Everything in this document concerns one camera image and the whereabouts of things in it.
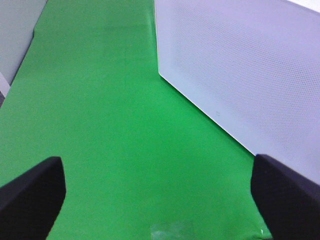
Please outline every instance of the green fabric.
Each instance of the green fabric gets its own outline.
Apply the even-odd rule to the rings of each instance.
[[[152,0],[48,1],[0,109],[0,184],[62,157],[49,240],[270,237],[253,156],[159,76],[153,13]]]

